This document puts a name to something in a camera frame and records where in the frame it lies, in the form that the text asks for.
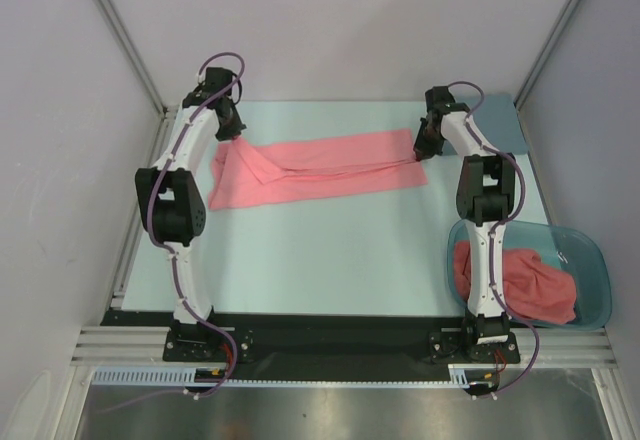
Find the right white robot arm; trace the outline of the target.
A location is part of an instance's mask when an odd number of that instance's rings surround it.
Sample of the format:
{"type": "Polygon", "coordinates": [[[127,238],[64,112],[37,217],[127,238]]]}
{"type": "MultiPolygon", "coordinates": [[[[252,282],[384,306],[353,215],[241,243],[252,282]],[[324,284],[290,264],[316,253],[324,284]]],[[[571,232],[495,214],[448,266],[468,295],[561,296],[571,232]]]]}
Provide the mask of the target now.
{"type": "Polygon", "coordinates": [[[416,159],[440,155],[446,143],[462,159],[455,203],[470,253],[470,293],[458,345],[450,356],[471,363],[518,363],[503,287],[502,248],[506,224],[522,209],[524,199],[515,195],[522,172],[511,155],[479,132],[463,103],[445,101],[427,108],[414,144],[416,159]]]}

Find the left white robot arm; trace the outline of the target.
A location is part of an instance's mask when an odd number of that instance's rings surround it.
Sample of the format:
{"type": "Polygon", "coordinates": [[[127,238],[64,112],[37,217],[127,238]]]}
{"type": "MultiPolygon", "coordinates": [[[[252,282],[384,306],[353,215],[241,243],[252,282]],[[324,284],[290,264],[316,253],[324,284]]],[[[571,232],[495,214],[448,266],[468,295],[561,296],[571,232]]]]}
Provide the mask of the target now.
{"type": "Polygon", "coordinates": [[[207,208],[195,173],[210,140],[233,139],[244,124],[227,94],[198,100],[192,93],[179,114],[181,126],[166,150],[134,176],[141,222],[153,246],[167,255],[177,297],[163,359],[208,362],[222,352],[231,365],[237,359],[236,342],[213,324],[212,301],[197,271],[198,238],[204,233],[207,208]]]}

